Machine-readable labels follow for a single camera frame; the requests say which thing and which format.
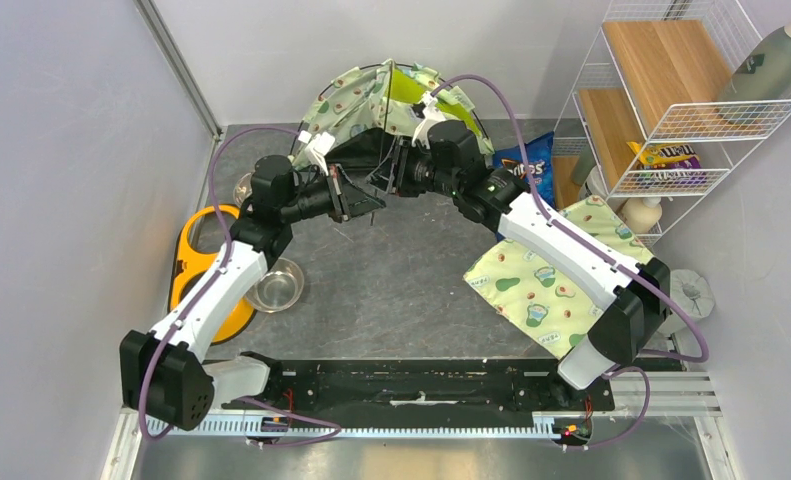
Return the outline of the beige lotion bottle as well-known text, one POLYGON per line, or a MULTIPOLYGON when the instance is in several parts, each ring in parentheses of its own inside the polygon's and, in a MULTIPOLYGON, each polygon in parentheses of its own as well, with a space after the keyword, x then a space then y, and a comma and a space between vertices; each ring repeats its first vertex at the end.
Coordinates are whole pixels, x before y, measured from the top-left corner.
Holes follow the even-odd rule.
POLYGON ((619 217, 633 233, 646 234, 662 216, 661 200, 659 196, 629 198, 622 206, 619 217))

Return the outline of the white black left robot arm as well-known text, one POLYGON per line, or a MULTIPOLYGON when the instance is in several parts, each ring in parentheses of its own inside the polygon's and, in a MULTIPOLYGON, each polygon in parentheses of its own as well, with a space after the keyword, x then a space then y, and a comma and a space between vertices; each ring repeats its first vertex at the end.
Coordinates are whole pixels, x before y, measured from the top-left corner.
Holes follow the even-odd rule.
POLYGON ((354 184, 338 164, 303 175, 281 155, 257 161, 251 193, 225 231, 218 257, 195 286, 150 331, 128 332, 119 346, 122 392, 136 410, 141 433, 150 418, 190 431, 215 407, 251 399, 278 405, 285 393, 269 361, 250 354, 205 364, 209 349, 245 293, 271 272, 293 238, 292 226, 327 216, 337 223, 382 209, 385 203, 354 184))

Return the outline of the green avocado-print pet tent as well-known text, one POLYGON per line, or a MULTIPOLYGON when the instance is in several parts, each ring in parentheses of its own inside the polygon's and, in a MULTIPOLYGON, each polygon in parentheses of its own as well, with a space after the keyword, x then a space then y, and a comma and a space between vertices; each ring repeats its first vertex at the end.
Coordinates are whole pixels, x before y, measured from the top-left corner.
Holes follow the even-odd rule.
POLYGON ((328 132, 336 144, 326 156, 329 164, 341 165, 349 174, 365 175, 378 162, 381 126, 386 103, 384 91, 389 65, 394 63, 386 147, 400 137, 411 140, 420 122, 419 109, 425 93, 443 83, 439 72, 419 64, 392 59, 380 64, 354 67, 333 79, 302 118, 299 128, 312 134, 328 132))

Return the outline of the steel pet bowl near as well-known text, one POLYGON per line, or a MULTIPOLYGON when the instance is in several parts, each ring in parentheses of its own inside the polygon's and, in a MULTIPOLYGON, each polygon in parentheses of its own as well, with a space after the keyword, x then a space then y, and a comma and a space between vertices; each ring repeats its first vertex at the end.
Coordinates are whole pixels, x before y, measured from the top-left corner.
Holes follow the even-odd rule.
POLYGON ((292 307, 301 297, 304 287, 305 276, 300 266, 292 260, 280 258, 245 293, 244 299, 255 311, 276 313, 292 307))

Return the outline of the green bottle with beige cap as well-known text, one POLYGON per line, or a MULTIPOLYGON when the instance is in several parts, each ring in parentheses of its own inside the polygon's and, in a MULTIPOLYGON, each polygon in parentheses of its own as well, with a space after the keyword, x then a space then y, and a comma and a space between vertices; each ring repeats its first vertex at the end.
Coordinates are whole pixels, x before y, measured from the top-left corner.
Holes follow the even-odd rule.
POLYGON ((719 102, 778 99, 791 86, 791 21, 763 38, 731 75, 719 102))

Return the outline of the long black tent pole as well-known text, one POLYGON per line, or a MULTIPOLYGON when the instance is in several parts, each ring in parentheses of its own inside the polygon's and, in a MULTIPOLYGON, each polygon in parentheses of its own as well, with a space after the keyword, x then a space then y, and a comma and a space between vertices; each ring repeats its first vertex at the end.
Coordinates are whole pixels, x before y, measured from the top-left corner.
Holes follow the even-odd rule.
POLYGON ((381 142, 380 142, 379 151, 378 151, 378 153, 379 153, 378 162, 377 162, 377 166, 375 167, 375 169, 378 169, 384 163, 384 161, 385 161, 385 159, 386 159, 386 157, 388 155, 388 152, 385 149, 385 147, 386 147, 385 136, 387 135, 386 130, 387 130, 387 124, 388 124, 388 118, 389 118, 389 105, 390 105, 390 95, 391 95, 391 89, 392 89, 392 80, 394 78, 394 66, 395 66, 394 63, 391 63, 389 65, 389 80, 387 82, 387 86, 386 86, 385 91, 384 91, 384 97, 385 97, 386 103, 385 103, 384 109, 383 109, 384 117, 383 117, 382 126, 381 126, 381 136, 380 136, 381 142))

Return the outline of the steel pet bowl far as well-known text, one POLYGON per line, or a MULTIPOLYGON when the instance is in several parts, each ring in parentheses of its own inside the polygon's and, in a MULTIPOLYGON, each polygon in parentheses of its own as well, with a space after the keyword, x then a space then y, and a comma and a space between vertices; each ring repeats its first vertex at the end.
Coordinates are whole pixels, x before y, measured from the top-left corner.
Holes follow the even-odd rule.
POLYGON ((251 177, 252 177, 251 172, 245 173, 239 178, 239 180, 236 182, 234 186, 233 200, 234 200, 234 204, 238 208, 242 207, 244 201, 251 194, 251 177))

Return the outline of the orange double bowl holder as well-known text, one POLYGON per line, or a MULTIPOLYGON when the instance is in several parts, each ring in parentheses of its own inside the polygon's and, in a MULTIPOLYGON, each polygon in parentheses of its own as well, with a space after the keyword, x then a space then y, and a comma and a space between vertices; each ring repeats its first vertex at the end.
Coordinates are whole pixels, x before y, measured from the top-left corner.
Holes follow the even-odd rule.
MULTIPOLYGON (((190 217, 177 237, 169 283, 168 312, 181 303, 212 263, 217 260, 217 250, 212 252, 199 250, 195 246, 195 241, 190 239, 207 216, 216 216, 213 207, 205 207, 190 217)), ((238 336, 249 325, 254 315, 254 307, 242 297, 218 329, 211 345, 221 345, 238 336)))

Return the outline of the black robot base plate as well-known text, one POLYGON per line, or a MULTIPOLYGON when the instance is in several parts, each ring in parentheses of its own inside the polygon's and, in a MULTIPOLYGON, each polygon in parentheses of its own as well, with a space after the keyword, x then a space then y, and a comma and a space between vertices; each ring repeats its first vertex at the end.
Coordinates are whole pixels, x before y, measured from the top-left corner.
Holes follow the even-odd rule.
POLYGON ((504 394, 521 388, 527 409, 568 411, 582 407, 597 383, 605 381, 576 391, 563 383, 556 365, 539 358, 281 360, 256 398, 309 415, 339 404, 381 404, 419 394, 436 401, 491 399, 510 406, 504 394))

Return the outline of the green avocado-print tent mat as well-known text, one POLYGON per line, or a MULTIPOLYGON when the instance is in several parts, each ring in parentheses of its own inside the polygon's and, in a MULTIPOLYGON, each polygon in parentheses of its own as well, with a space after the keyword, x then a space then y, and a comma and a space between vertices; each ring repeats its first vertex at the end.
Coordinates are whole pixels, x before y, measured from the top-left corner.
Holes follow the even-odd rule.
MULTIPOLYGON (((561 214, 612 250, 647 263, 653 253, 598 196, 561 214)), ((564 357, 602 314, 567 275, 534 251, 504 239, 464 274, 464 281, 511 324, 555 358, 564 357)))

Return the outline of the yellow M&M's candy bag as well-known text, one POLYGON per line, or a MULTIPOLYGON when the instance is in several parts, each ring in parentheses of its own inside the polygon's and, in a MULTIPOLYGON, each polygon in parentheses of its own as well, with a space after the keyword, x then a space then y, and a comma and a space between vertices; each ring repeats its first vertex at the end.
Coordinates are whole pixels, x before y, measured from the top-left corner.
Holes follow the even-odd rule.
POLYGON ((646 148, 638 142, 627 142, 626 145, 637 159, 635 167, 639 169, 701 168, 698 156, 690 144, 655 144, 646 148))

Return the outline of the steel pet bowl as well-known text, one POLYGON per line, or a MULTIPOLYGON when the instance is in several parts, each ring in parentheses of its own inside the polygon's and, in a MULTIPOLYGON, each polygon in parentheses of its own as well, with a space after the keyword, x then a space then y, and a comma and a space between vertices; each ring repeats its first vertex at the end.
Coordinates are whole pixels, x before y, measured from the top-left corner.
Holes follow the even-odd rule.
POLYGON ((238 208, 242 207, 244 201, 251 194, 251 177, 252 177, 251 172, 245 173, 239 178, 239 180, 236 182, 234 186, 233 200, 234 200, 234 204, 238 208))
POLYGON ((292 260, 280 258, 245 293, 244 299, 255 311, 276 313, 292 307, 301 297, 304 287, 305 276, 300 266, 292 260))

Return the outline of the blue Doritos chip bag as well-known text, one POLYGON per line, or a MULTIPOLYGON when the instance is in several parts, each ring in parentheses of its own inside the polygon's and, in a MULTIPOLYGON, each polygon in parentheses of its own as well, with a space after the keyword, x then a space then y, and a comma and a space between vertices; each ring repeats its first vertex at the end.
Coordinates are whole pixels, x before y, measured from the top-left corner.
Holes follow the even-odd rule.
POLYGON ((492 155, 492 165, 510 171, 525 183, 528 182, 528 176, 531 176, 540 197, 555 209, 556 198, 551 161, 553 142, 554 132, 549 131, 524 143, 528 169, 525 169, 526 165, 522 160, 518 146, 497 150, 492 155))

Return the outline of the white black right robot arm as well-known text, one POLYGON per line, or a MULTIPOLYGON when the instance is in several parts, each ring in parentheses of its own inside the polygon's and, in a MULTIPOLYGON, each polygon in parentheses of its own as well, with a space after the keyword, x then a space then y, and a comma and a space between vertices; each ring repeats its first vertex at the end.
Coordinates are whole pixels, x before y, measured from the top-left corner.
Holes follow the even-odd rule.
POLYGON ((617 253, 547 206, 523 179, 489 167, 462 122, 443 121, 424 139, 400 137, 392 147, 368 175, 372 186, 400 197, 451 198, 465 218, 534 251, 601 309, 548 382, 559 408, 583 402, 588 387, 610 368, 630 366, 672 313, 670 270, 662 261, 642 263, 617 253))

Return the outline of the white jar under shelf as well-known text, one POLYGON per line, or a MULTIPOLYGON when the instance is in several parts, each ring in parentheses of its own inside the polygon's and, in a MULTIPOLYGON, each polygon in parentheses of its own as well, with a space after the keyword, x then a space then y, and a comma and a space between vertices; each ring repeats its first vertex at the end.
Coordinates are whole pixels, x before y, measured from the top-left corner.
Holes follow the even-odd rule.
POLYGON ((607 199, 609 196, 598 166, 594 166, 590 170, 589 174, 581 185, 578 192, 578 200, 581 201, 591 196, 598 196, 602 200, 607 199))

